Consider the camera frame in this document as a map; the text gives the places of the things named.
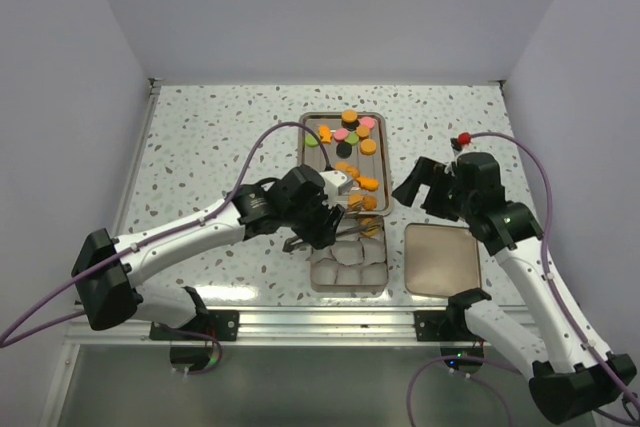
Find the steel serving tongs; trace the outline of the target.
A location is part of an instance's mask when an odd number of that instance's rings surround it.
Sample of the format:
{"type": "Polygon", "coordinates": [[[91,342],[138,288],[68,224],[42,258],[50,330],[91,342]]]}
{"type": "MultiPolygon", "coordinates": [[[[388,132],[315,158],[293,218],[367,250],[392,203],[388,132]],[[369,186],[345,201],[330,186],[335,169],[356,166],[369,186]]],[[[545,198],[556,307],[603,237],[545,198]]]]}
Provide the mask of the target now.
{"type": "Polygon", "coordinates": [[[356,227],[351,227],[344,230],[309,234],[305,237],[294,236],[285,240],[282,251],[285,253],[292,253],[307,246],[310,246],[313,249],[324,249],[326,247],[334,245],[342,237],[352,234],[361,234],[360,230],[361,228],[358,225],[356,227]]]}

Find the plain orange round cookie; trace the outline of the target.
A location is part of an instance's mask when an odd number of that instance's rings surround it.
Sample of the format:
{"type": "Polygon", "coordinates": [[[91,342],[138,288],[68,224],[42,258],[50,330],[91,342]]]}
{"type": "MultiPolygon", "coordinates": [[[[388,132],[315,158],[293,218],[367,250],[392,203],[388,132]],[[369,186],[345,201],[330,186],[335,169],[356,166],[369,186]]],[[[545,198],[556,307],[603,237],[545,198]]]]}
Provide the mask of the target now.
{"type": "Polygon", "coordinates": [[[335,164],[335,169],[343,172],[345,172],[348,167],[349,167],[349,164],[343,161],[337,162],[335,164]]]}

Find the orange ridged flower cookie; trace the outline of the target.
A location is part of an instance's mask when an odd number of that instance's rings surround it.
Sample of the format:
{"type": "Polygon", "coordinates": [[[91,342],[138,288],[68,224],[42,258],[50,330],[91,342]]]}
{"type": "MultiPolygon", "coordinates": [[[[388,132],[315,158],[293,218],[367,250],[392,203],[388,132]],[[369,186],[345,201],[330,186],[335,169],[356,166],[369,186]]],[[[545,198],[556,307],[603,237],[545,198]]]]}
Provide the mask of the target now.
{"type": "Polygon", "coordinates": [[[360,170],[356,166],[353,166],[353,165],[349,165],[346,168],[346,172],[354,179],[358,179],[360,177],[360,175],[361,175],[360,170]]]}

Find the orange dotted round cookie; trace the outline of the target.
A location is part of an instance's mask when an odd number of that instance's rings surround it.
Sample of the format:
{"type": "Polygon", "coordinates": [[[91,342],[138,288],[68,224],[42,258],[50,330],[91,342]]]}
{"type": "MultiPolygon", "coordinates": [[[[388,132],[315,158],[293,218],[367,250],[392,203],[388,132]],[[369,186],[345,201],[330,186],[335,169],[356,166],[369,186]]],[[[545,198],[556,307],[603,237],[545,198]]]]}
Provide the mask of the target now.
{"type": "Polygon", "coordinates": [[[380,217],[364,217],[359,221],[360,233],[362,236],[372,238],[380,232],[382,224],[380,217]]]}

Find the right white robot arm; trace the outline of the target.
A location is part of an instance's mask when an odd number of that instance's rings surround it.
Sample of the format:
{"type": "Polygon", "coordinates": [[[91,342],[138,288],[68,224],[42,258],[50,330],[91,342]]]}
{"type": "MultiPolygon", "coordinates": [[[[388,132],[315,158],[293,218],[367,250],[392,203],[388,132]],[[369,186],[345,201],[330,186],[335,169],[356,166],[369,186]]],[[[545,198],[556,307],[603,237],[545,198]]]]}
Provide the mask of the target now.
{"type": "Polygon", "coordinates": [[[538,328],[532,334],[487,292],[473,288],[449,297],[444,331],[495,347],[527,380],[537,408],[555,425],[621,397],[637,374],[633,360],[611,350],[557,268],[543,262],[543,230],[525,204],[507,199],[495,158],[470,152],[446,165],[421,157],[392,196],[411,206],[422,186],[428,189],[422,210],[468,225],[515,285],[538,328]]]}

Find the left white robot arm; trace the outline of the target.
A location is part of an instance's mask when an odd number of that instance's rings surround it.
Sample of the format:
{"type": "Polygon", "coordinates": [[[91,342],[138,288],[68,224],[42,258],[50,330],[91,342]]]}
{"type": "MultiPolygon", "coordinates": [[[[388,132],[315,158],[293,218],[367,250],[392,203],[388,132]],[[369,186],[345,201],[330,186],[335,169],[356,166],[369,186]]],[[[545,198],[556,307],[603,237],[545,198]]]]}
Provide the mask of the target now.
{"type": "Polygon", "coordinates": [[[300,165],[280,179],[242,184],[208,208],[154,229],[120,237],[104,229],[92,232],[71,271],[91,328],[103,331],[138,319],[164,324],[185,339],[201,337],[208,313],[197,291],[155,287],[150,279],[208,250],[280,228],[294,234],[286,252],[297,243],[331,246],[346,212],[339,198],[351,184],[344,172],[300,165]]]}

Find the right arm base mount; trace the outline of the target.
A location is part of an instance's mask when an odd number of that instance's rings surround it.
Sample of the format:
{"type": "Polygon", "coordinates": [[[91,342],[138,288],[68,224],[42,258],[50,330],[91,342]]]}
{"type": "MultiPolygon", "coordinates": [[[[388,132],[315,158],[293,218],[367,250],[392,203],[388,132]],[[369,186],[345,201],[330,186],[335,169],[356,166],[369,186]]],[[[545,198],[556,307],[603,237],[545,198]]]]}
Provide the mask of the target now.
{"type": "Polygon", "coordinates": [[[413,312],[415,338],[418,342],[474,342],[480,338],[454,327],[445,310],[413,312]]]}

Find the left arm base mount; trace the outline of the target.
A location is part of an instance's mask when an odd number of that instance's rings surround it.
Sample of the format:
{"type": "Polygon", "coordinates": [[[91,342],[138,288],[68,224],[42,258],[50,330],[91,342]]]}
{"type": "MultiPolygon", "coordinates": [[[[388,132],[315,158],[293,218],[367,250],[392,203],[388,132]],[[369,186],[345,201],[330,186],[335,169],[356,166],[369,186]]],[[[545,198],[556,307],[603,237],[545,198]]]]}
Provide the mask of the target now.
{"type": "Polygon", "coordinates": [[[219,342],[235,342],[240,327],[237,310],[209,310],[197,314],[187,324],[177,328],[166,328],[153,323],[149,338],[153,341],[195,341],[215,339],[219,342]]]}

